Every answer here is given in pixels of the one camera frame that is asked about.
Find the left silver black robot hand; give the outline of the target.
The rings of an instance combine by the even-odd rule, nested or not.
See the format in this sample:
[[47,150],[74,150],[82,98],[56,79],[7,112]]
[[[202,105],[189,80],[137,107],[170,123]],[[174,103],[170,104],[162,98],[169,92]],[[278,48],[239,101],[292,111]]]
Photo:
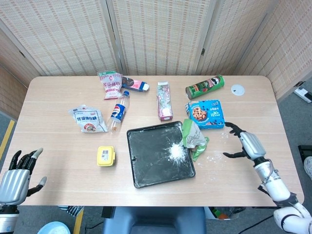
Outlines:
[[19,158],[21,150],[14,154],[0,184],[0,205],[18,206],[27,197],[37,193],[45,186],[47,177],[44,176],[37,186],[29,187],[34,167],[42,152],[43,148],[39,148],[21,158]]

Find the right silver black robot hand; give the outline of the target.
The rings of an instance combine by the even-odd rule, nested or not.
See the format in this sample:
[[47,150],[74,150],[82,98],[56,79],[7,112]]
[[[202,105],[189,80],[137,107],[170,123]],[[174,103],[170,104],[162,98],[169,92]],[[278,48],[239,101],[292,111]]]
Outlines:
[[242,144],[242,151],[234,154],[224,152],[223,155],[228,158],[246,157],[254,162],[254,167],[263,162],[269,161],[264,158],[266,151],[255,134],[242,130],[231,122],[225,122],[225,126],[232,128],[230,134],[239,138]]

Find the green white corn starch bag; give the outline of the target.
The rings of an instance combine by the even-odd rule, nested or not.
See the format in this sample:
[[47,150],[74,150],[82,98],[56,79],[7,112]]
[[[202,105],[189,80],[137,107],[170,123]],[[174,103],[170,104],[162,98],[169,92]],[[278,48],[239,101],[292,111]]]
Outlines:
[[209,138],[205,137],[198,125],[191,119],[185,119],[182,124],[183,145],[191,151],[193,161],[206,150]]

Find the white powder pile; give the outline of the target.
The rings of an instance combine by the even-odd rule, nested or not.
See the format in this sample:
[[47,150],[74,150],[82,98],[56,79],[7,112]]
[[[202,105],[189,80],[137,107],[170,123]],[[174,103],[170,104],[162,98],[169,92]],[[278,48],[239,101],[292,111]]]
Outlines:
[[173,143],[170,147],[164,148],[168,161],[175,164],[181,164],[186,161],[187,150],[182,144]]

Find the white sugar bag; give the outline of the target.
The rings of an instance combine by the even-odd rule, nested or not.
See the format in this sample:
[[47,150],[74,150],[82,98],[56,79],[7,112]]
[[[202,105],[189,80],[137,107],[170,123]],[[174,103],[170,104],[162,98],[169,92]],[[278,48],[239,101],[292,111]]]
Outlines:
[[83,133],[105,133],[107,126],[99,109],[80,105],[70,109],[68,113],[73,117]]

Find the black square baking tray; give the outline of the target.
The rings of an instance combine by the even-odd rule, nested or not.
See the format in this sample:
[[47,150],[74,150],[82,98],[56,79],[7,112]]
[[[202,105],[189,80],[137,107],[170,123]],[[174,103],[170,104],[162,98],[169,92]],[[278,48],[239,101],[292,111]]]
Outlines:
[[137,189],[195,177],[195,168],[188,148],[186,161],[168,161],[164,148],[182,144],[182,123],[169,122],[127,131],[128,149],[134,187]]

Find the pink white flour bag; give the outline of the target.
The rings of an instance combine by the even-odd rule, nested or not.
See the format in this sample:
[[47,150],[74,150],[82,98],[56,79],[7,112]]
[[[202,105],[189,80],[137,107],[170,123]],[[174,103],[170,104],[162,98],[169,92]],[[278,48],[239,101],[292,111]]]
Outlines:
[[99,72],[98,77],[105,90],[105,100],[121,96],[122,75],[116,71]]

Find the black floor box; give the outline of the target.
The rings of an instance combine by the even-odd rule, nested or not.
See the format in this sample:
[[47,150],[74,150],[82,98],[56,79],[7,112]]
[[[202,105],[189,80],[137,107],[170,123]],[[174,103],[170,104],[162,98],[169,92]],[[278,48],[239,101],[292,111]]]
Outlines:
[[312,146],[311,145],[299,145],[298,150],[299,150],[302,161],[304,161],[305,158],[312,156]]

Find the blue cookie box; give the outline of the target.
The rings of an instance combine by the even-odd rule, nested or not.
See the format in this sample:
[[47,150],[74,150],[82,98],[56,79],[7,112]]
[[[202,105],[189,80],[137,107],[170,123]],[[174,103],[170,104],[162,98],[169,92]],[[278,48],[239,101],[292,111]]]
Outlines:
[[185,105],[185,110],[199,129],[222,129],[225,125],[219,100],[190,101]]

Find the light blue round object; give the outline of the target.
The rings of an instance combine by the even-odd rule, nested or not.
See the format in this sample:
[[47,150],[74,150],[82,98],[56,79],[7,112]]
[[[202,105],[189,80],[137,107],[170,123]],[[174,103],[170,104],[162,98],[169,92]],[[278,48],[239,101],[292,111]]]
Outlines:
[[53,221],[44,225],[37,234],[71,234],[69,228],[62,222]]

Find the white round table grommet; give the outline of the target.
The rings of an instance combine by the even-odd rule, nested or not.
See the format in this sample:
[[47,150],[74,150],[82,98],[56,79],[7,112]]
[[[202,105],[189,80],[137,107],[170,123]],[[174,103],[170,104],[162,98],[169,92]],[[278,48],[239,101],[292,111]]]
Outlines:
[[231,92],[236,96],[242,96],[245,94],[245,88],[240,84],[234,84],[231,86]]

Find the white shoe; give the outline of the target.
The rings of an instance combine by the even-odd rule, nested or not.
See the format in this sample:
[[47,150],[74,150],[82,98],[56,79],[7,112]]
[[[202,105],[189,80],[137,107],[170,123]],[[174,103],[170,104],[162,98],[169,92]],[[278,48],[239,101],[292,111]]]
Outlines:
[[308,156],[304,159],[303,166],[305,173],[312,180],[312,156]]

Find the black white striped cloth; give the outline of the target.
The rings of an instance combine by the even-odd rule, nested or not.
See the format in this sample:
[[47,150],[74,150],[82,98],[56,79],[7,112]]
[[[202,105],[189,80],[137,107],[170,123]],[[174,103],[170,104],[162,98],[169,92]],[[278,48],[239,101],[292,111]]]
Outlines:
[[70,214],[73,217],[76,217],[82,210],[83,206],[58,206],[61,210],[66,211],[68,214]]

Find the white bin with colourful items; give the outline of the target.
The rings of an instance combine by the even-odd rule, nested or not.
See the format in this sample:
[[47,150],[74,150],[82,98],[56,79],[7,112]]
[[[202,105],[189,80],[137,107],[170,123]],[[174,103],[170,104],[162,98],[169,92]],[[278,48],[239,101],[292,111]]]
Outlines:
[[204,207],[206,219],[232,220],[237,219],[246,207]]

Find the white device on floor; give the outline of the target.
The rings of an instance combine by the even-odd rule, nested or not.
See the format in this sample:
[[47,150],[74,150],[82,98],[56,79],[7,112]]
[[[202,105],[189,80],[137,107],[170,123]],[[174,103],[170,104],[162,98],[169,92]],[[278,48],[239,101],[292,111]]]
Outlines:
[[304,81],[298,82],[294,87],[294,93],[303,99],[307,103],[312,103],[312,93],[307,91],[306,89],[302,88],[301,86],[304,84]]

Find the green Pringles can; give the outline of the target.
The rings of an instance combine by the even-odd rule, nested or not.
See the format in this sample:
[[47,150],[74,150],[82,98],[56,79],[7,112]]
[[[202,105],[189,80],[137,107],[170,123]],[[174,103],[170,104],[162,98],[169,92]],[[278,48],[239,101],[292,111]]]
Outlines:
[[186,95],[188,99],[194,99],[201,95],[211,93],[217,89],[220,89],[224,86],[225,80],[222,75],[217,75],[215,77],[206,79],[197,84],[188,86],[185,88]]

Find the bamboo folding screen panel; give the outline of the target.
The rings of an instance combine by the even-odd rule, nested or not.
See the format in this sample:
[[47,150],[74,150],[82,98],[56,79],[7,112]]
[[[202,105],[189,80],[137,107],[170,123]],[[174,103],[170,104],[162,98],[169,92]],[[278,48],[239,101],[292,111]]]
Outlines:
[[216,0],[106,0],[126,75],[194,75]]
[[20,43],[11,30],[0,19],[0,65],[12,74],[22,85],[29,87],[36,77],[46,76],[33,56]]
[[267,77],[277,100],[312,78],[312,0],[278,0],[235,69]]
[[0,111],[18,119],[27,88],[0,65]]
[[278,0],[212,0],[197,75],[233,75]]
[[0,24],[45,76],[121,71],[106,0],[0,0]]

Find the yellow lid green container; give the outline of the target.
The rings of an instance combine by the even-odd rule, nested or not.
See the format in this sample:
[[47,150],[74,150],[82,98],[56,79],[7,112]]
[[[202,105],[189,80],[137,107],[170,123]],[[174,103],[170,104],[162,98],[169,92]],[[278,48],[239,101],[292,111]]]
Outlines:
[[110,167],[115,163],[115,151],[113,146],[100,146],[97,150],[97,165]]

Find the black box under table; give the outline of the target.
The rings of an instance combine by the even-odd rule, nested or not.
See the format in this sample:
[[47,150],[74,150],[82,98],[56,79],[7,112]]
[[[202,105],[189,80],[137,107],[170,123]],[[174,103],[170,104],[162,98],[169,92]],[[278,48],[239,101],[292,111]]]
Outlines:
[[102,214],[101,217],[102,218],[113,218],[114,217],[114,213],[115,213],[115,207],[114,206],[104,206],[102,209]]

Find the pink floral carton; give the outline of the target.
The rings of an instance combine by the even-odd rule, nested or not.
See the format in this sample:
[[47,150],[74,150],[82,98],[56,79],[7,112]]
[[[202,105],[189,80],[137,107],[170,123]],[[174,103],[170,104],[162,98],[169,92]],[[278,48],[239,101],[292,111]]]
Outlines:
[[173,111],[171,105],[170,85],[167,81],[157,84],[158,117],[161,121],[171,120]]

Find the grey blue chair seat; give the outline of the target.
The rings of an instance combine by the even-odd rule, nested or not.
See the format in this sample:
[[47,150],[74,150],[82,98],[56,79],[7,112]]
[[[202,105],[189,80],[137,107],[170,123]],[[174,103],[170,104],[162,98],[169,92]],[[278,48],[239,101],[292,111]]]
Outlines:
[[206,234],[203,207],[115,207],[103,234],[130,234],[135,226],[173,228],[177,234]]

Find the Pepsi plastic bottle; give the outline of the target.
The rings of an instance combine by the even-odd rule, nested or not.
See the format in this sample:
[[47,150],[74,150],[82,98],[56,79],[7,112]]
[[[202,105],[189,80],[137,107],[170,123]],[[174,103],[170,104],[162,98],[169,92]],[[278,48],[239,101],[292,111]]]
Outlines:
[[122,95],[117,99],[114,109],[108,120],[108,130],[111,133],[117,133],[122,125],[122,121],[130,105],[130,93],[124,91]]

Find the blue pink small carton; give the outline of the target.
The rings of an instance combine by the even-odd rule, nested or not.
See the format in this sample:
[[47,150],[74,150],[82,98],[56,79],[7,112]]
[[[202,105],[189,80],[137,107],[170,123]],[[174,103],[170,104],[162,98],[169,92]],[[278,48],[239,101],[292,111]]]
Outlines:
[[146,92],[149,90],[150,86],[141,80],[134,80],[132,78],[123,76],[122,88],[137,92]]

